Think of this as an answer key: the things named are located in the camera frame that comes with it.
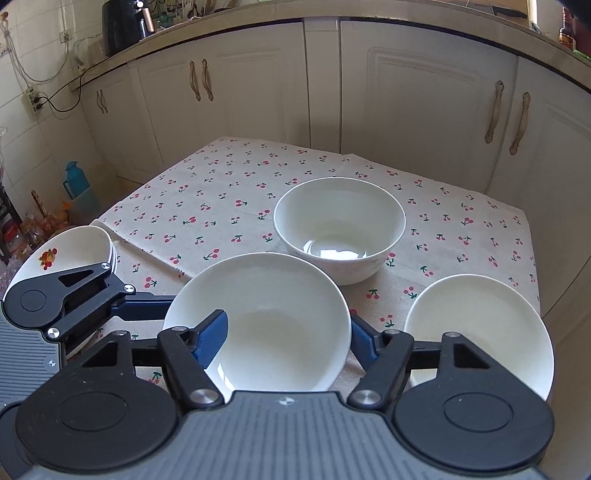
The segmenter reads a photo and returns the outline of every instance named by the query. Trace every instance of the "fruit decal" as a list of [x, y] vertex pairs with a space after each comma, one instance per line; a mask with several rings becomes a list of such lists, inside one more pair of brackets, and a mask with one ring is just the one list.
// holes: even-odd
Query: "fruit decal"
[[41, 262], [41, 266], [43, 270], [47, 270], [53, 265], [53, 262], [56, 261], [57, 255], [57, 248], [50, 248], [49, 250], [43, 252], [39, 257], [39, 261]]

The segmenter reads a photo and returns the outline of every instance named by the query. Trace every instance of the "stacked plates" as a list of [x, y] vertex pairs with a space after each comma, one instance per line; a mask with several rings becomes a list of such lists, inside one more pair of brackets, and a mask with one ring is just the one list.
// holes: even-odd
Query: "stacked plates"
[[103, 262], [116, 272], [117, 251], [109, 234], [93, 225], [70, 228], [33, 252], [14, 275], [7, 292], [21, 280]]

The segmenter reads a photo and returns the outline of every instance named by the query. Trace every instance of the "electrical outlet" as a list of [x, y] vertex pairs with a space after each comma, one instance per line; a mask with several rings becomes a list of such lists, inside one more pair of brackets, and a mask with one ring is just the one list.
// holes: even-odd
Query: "electrical outlet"
[[34, 113], [40, 112], [43, 109], [43, 103], [39, 98], [37, 85], [31, 85], [22, 95], [25, 97], [26, 103], [31, 106], [31, 110]]
[[67, 41], [71, 41], [72, 40], [72, 32], [70, 30], [64, 30], [63, 32], [60, 32], [60, 42], [61, 43], [66, 43]]

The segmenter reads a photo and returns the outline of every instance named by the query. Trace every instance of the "white cabinet door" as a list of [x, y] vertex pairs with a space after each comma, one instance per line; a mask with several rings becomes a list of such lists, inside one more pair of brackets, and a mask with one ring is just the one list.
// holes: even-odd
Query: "white cabinet door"
[[142, 125], [127, 65], [93, 80], [83, 90], [82, 106], [95, 144], [115, 165], [117, 175], [145, 183], [161, 172]]
[[166, 167], [224, 133], [201, 81], [202, 41], [161, 50], [137, 61], [152, 128]]
[[[526, 93], [530, 102], [523, 115]], [[512, 155], [520, 123], [523, 136]], [[590, 153], [591, 95], [519, 59], [509, 124], [487, 194], [527, 215], [543, 314], [591, 255]]]
[[168, 167], [223, 136], [310, 145], [301, 22], [247, 28], [167, 48], [138, 60], [138, 70]]
[[222, 135], [310, 146], [302, 22], [224, 33], [195, 47], [201, 43]]
[[[341, 22], [341, 52], [342, 153], [486, 190], [511, 105], [515, 55], [425, 28], [362, 21]], [[497, 84], [503, 90], [495, 102]]]

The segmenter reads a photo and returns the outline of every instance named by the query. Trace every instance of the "countertop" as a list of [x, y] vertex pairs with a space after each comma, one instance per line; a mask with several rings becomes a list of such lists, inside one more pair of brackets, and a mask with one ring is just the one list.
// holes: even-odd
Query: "countertop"
[[[129, 61], [187, 40], [250, 25], [307, 17], [390, 20], [457, 32], [546, 65], [591, 91], [591, 63], [508, 20], [434, 0], [278, 0], [218, 12], [160, 31], [83, 74], [85, 84]], [[70, 84], [77, 88], [78, 80]]]

